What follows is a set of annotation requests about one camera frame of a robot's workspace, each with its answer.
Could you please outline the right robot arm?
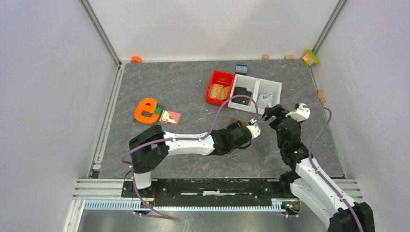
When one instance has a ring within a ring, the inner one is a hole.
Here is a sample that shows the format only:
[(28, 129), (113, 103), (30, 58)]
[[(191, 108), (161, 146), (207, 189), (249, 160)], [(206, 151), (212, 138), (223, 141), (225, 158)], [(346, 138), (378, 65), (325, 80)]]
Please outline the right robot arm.
[(371, 207), (366, 202), (357, 202), (325, 173), (312, 154), (313, 143), (302, 143), (302, 123), (312, 109), (324, 109), (332, 116), (327, 107), (304, 103), (297, 103), (294, 111), (280, 104), (264, 110), (264, 121), (274, 118), (269, 126), (276, 131), (282, 160), (291, 168), (280, 176), (280, 193), (301, 199), (329, 232), (375, 231)]

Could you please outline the brown leather card holder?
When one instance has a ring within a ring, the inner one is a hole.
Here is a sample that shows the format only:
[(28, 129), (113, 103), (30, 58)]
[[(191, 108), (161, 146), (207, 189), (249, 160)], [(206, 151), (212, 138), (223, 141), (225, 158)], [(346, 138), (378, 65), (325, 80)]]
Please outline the brown leather card holder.
[(234, 123), (239, 123), (241, 126), (247, 126), (247, 125), (248, 125), (248, 122), (242, 121), (242, 120), (239, 120), (239, 119), (235, 119), (235, 118), (233, 118), (233, 119), (230, 121), (229, 125), (232, 125), (232, 124), (234, 124)]

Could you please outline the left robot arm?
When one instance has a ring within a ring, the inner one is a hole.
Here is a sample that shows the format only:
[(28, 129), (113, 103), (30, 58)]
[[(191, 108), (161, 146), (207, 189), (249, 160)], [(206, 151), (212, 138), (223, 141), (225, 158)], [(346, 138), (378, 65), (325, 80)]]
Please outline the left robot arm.
[(131, 166), (135, 183), (133, 190), (140, 197), (152, 191), (151, 172), (166, 158), (198, 154), (223, 156), (235, 149), (246, 149), (261, 134), (258, 124), (235, 122), (220, 130), (201, 134), (176, 134), (152, 126), (129, 141)]

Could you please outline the red plastic bin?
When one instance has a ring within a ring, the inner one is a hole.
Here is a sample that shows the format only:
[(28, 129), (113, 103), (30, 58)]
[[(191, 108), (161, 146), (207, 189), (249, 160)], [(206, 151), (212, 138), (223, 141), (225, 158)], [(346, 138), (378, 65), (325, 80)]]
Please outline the red plastic bin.
[(234, 73), (214, 70), (206, 90), (205, 102), (222, 105), (232, 92), (234, 79)]

